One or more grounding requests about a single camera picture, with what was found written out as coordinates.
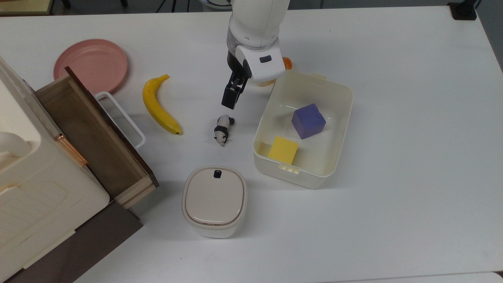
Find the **pink plate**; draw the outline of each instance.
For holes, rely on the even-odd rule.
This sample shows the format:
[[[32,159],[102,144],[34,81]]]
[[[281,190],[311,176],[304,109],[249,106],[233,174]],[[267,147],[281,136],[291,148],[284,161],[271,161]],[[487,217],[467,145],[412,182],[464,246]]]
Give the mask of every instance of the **pink plate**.
[[[88,39],[65,50],[54,65],[54,79],[66,75],[69,66],[93,94],[112,93],[126,77],[127,58],[117,44],[104,39]]]

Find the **open drawer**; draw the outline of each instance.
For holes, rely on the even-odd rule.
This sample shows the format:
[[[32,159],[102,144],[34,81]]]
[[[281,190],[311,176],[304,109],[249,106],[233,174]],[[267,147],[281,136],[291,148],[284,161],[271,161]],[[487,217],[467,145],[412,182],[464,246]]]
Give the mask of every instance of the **open drawer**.
[[[138,154],[94,96],[66,68],[63,76],[35,92],[68,141],[110,197],[129,208],[159,184]]]

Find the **purple cube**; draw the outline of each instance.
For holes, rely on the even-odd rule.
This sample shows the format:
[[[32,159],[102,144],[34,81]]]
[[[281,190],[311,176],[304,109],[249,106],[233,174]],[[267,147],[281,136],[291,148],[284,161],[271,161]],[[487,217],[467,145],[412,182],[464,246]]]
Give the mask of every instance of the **purple cube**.
[[[316,107],[316,104],[307,105],[295,110],[292,124],[301,139],[320,133],[325,127],[326,121]]]

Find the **white table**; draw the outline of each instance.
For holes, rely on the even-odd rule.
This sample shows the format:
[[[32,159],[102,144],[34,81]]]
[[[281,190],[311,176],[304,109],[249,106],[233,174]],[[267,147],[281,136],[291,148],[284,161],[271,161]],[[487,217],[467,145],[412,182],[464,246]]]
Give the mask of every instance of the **white table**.
[[[145,226],[78,281],[320,282],[503,270],[503,75],[479,20],[448,7],[289,11],[282,52],[294,69],[352,88],[338,168],[318,190],[260,174],[252,142],[271,87],[220,106],[230,13],[0,18],[0,56],[34,88],[68,46],[116,42],[128,79],[115,95],[147,136],[139,152],[161,187],[134,209]],[[143,84],[180,122],[148,115]],[[216,119],[236,119],[222,148]],[[237,169],[243,226],[196,234],[181,211],[188,175]]]

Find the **white lidded container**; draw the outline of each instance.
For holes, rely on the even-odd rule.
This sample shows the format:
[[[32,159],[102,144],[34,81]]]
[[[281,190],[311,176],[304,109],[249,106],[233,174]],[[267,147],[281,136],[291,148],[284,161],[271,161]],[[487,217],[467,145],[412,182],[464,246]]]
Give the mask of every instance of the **white lidded container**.
[[[246,210],[246,182],[234,169],[208,166],[187,179],[182,210],[196,231],[210,238],[231,236]]]
[[[293,113],[312,103],[326,124],[321,133],[301,139],[292,124]],[[274,84],[255,135],[255,167],[306,188],[319,187],[336,170],[352,103],[353,92],[348,87],[286,70]],[[291,165],[267,157],[276,136],[299,144]]]

